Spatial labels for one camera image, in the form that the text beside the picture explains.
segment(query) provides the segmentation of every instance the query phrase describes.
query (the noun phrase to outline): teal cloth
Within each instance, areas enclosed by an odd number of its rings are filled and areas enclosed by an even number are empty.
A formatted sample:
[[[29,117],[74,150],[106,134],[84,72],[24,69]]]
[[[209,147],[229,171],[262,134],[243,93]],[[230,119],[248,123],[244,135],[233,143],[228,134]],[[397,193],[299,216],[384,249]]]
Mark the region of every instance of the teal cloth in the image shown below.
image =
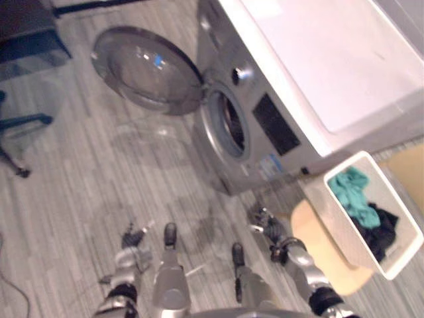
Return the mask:
[[[365,229],[373,229],[380,226],[380,218],[362,193],[368,182],[360,170],[349,167],[331,178],[328,185],[350,217],[357,219]]]

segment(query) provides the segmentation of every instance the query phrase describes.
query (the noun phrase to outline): robot leg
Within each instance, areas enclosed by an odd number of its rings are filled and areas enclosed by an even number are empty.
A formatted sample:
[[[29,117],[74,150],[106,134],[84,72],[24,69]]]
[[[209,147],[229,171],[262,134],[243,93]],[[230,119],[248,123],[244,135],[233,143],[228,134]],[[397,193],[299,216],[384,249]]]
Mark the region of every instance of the robot leg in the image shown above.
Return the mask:
[[[233,245],[237,301],[247,308],[278,309],[281,304],[272,288],[244,264],[243,247]]]
[[[191,300],[184,269],[178,264],[176,225],[168,223],[164,231],[165,251],[153,289],[153,318],[181,318],[189,313]]]

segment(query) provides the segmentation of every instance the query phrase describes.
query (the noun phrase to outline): wooden stool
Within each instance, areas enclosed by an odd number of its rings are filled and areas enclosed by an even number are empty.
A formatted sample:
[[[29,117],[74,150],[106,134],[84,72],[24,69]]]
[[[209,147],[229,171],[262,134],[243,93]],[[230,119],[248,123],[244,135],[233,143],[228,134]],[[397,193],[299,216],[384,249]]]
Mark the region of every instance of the wooden stool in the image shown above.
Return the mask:
[[[347,262],[307,200],[303,200],[293,210],[291,227],[293,235],[305,243],[315,264],[324,272],[340,295],[356,292],[373,275],[372,270],[356,267]]]

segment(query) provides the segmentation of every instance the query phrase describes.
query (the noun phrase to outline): floor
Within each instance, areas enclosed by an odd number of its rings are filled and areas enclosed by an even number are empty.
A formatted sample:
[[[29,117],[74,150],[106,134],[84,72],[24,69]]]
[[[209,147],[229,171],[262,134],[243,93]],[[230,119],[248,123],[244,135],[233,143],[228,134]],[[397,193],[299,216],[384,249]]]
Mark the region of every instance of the floor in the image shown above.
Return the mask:
[[[236,240],[286,309],[309,311],[283,268],[269,261],[265,240],[246,230],[246,212],[257,202],[288,215],[303,199],[298,184],[273,182],[236,197],[213,191],[193,168],[192,118],[143,111],[112,92],[91,66],[96,35],[113,25],[152,30],[195,60],[195,7],[196,0],[153,0],[64,16],[58,27],[74,58],[0,82],[8,94],[3,117],[43,111],[55,118],[49,127],[9,131],[2,139],[33,170],[22,180],[0,168],[0,231],[6,240],[0,267],[29,294],[31,318],[90,317],[107,293],[97,281],[113,271],[119,235],[131,221],[143,226],[151,220],[146,239],[154,260],[142,280],[141,317],[149,317],[169,221],[178,224],[193,312],[237,305],[229,253]],[[363,317],[420,317],[423,264],[421,249],[394,281],[375,275],[346,300]],[[4,284],[0,316],[25,316],[23,300]]]

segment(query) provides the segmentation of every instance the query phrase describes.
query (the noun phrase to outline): white laundry basket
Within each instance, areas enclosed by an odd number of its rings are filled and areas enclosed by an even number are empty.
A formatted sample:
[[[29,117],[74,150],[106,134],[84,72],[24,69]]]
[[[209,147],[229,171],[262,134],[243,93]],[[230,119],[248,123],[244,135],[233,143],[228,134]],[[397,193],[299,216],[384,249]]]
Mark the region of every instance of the white laundry basket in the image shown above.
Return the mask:
[[[386,257],[378,263],[349,215],[328,186],[328,181],[348,167],[355,167],[370,180],[364,188],[369,202],[399,217],[396,240],[386,250]],[[423,244],[423,233],[403,204],[393,186],[369,153],[362,151],[342,162],[323,177],[303,189],[324,225],[346,259],[354,265],[380,272],[386,279],[394,279]]]

